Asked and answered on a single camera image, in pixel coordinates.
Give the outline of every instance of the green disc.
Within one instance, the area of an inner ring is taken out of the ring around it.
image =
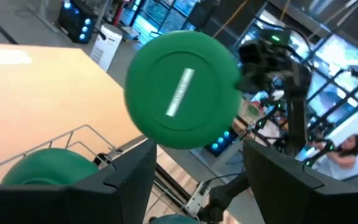
[[[198,221],[183,215],[165,215],[153,220],[151,224],[200,224]]]
[[[239,108],[240,77],[232,54],[193,31],[161,35],[131,62],[125,101],[135,125],[157,143],[190,149],[230,128]]]
[[[42,149],[17,162],[5,175],[6,185],[73,184],[98,171],[83,156],[67,149]]]

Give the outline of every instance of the window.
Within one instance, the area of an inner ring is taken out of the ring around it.
[[[309,105],[316,111],[318,116],[322,116],[345,97],[346,94],[341,89],[333,84],[329,84],[310,101]],[[329,120],[337,121],[341,119],[348,113],[352,113],[357,105],[357,100],[349,98],[344,105],[329,115]]]
[[[192,24],[187,23],[186,26],[184,27],[184,29],[185,29],[185,30],[194,30],[195,27],[194,27]]]
[[[331,36],[316,55],[326,62],[328,71],[324,72],[331,76],[341,68],[346,69],[350,65],[358,66],[358,48],[336,35]]]
[[[196,2],[198,0],[177,0],[173,6],[188,16],[196,5]]]
[[[246,36],[241,40],[240,45],[248,40],[256,40],[259,36],[259,29],[255,26],[251,26],[246,33]]]
[[[171,31],[180,30],[183,23],[186,21],[186,18],[182,16],[179,12],[172,9],[167,16],[167,19],[161,26],[160,32],[167,34]]]
[[[308,99],[313,96],[313,94],[315,94],[326,82],[327,79],[322,77],[318,72],[314,72],[311,78],[308,96],[306,98]]]
[[[165,4],[171,6],[174,0],[163,0]]]
[[[321,57],[318,56],[318,52],[316,52],[316,55],[313,57],[313,63],[314,67],[321,72],[322,75],[325,77],[331,78],[336,74],[337,71],[340,70],[340,68],[332,68],[330,69],[330,64],[324,61]]]
[[[291,33],[290,37],[290,47],[292,47],[295,52],[301,57],[306,58],[309,54],[309,48],[305,43],[305,40],[296,32]]]
[[[353,77],[350,72],[340,74],[335,79],[335,82],[349,92],[358,87],[358,78]]]
[[[146,20],[153,26],[156,24],[158,27],[164,21],[165,15],[168,13],[168,9],[158,2],[149,0],[143,7],[145,13],[148,15]]]

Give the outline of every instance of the glass wall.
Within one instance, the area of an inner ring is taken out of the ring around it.
[[[141,5],[140,0],[136,0],[125,9],[121,21],[129,25],[128,21],[136,16],[133,27],[140,32],[143,37],[140,41],[145,44],[160,34],[180,30],[198,0],[143,1],[139,15],[134,15],[135,10]]]
[[[271,24],[285,26],[267,11],[262,12],[260,18]],[[239,45],[247,40],[257,39],[260,30],[271,28],[267,24],[256,20],[249,27]],[[299,34],[292,33],[290,46],[296,50],[301,58],[308,56],[308,47]],[[311,44],[312,49],[317,49],[318,46],[320,44]],[[325,115],[329,122],[338,126],[358,110],[358,92],[349,95],[351,91],[358,87],[358,78],[353,77],[350,72],[342,73],[337,77],[334,76],[342,68],[347,69],[351,65],[358,68],[358,48],[340,36],[332,34],[317,49],[311,62],[314,63],[316,70],[312,74],[307,96],[310,112],[315,114],[317,118]],[[349,98],[343,105],[335,110],[332,109],[347,96]]]

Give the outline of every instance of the metal wire rack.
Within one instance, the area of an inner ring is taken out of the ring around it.
[[[108,145],[108,148],[110,150],[110,152],[108,153],[108,157],[100,158],[97,153],[95,153],[90,147],[88,147],[82,141],[71,142],[74,133],[81,129],[91,130],[93,133],[95,133],[100,139],[102,139]],[[103,163],[99,166],[100,169],[102,169],[103,167],[105,167],[106,165],[109,164],[108,161],[106,161],[105,159],[112,161],[116,156],[122,154],[122,150],[116,149],[116,147],[113,144],[111,144],[100,133],[98,133],[97,130],[95,130],[88,124],[84,124],[82,126],[79,126],[75,129],[67,131],[55,138],[49,139],[48,141],[45,141],[42,144],[34,146],[31,149],[28,149],[22,153],[16,154],[15,156],[12,156],[12,157],[0,162],[0,167],[3,166],[4,164],[7,164],[7,163],[15,160],[15,159],[23,159],[26,156],[28,156],[29,154],[31,154],[39,149],[51,148],[53,142],[55,142],[58,139],[67,137],[67,136],[68,136],[68,140],[65,143],[64,149],[70,149],[71,147],[78,145],[78,144],[83,146],[86,150],[88,150],[90,153],[92,153],[92,155],[97,157]],[[134,139],[133,141],[130,142],[130,144],[131,145],[136,144],[138,142],[141,142],[143,139],[144,138]],[[171,190],[167,189],[165,186],[160,184],[157,181],[157,179],[158,178],[156,176],[156,178],[154,180],[154,187],[150,193],[149,204],[148,204],[148,209],[145,213],[144,223],[148,223],[149,218],[151,218],[151,217],[159,217],[159,216],[171,215],[171,214],[185,215],[183,213],[183,211],[185,211],[185,213],[187,213],[187,215],[189,217],[198,219],[198,217],[196,215],[193,215],[190,211],[188,211],[188,209],[186,208],[186,205],[175,195],[174,192],[172,192]],[[158,207],[158,205],[161,205],[161,203],[164,205],[163,208]]]
[[[95,133],[100,139],[102,139],[102,140],[108,145],[108,148],[109,148],[110,151],[111,151],[111,152],[109,153],[109,155],[111,155],[111,157],[114,157],[114,156],[116,156],[116,155],[118,155],[118,154],[121,153],[120,150],[116,150],[116,147],[115,147],[113,144],[111,144],[111,143],[110,143],[105,137],[103,137],[100,133],[98,133],[94,128],[92,128],[92,127],[91,127],[90,125],[88,125],[88,124],[84,124],[84,125],[79,126],[79,127],[75,128],[75,129],[72,129],[72,130],[70,130],[70,131],[67,131],[67,132],[65,132],[65,133],[63,133],[63,134],[61,134],[61,135],[59,135],[59,136],[57,136],[57,137],[55,137],[55,138],[53,138],[53,139],[50,139],[50,140],[48,140],[48,141],[46,141],[46,142],[44,142],[44,143],[42,143],[42,144],[39,144],[38,146],[35,146],[35,147],[33,147],[33,148],[29,149],[29,150],[26,150],[26,151],[24,151],[24,152],[22,152],[22,153],[19,153],[19,154],[15,155],[15,156],[13,156],[13,157],[11,157],[11,158],[8,158],[8,159],[6,159],[6,160],[0,162],[0,167],[1,167],[2,165],[4,165],[4,164],[7,164],[8,162],[13,161],[14,159],[25,158],[27,155],[29,155],[30,153],[32,153],[32,152],[34,152],[34,151],[40,149],[41,147],[51,148],[54,141],[56,141],[56,140],[58,140],[58,139],[61,139],[61,138],[64,138],[64,137],[66,137],[66,136],[68,136],[68,140],[67,140],[67,142],[66,142],[66,144],[65,144],[64,149],[69,149],[69,148],[71,148],[71,147],[73,147],[73,146],[79,144],[79,145],[83,146],[85,149],[87,149],[90,153],[92,153],[95,157],[97,157],[97,158],[99,158],[101,161],[103,161],[102,158],[100,158],[92,149],[90,149],[90,148],[89,148],[86,144],[84,144],[83,142],[81,142],[81,141],[75,141],[75,142],[71,143],[71,139],[72,139],[72,137],[73,137],[73,135],[74,135],[74,132],[75,132],[75,131],[78,131],[78,130],[80,130],[80,129],[89,129],[89,130],[91,130],[93,133]]]
[[[171,193],[156,180],[154,180],[154,187],[151,191],[147,208],[144,223],[148,223],[151,217],[158,218],[159,216],[173,214],[185,215],[182,210],[186,210],[189,217],[198,220],[198,217],[191,214],[186,205],[175,194]]]

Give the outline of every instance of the desk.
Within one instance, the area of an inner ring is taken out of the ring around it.
[[[84,124],[115,146],[142,135],[127,114],[122,88],[82,50],[0,44],[0,60],[2,54],[11,58],[0,61],[0,162]],[[109,151],[87,129],[76,139]],[[72,150],[94,157],[81,146]],[[16,162],[0,168],[0,180]]]

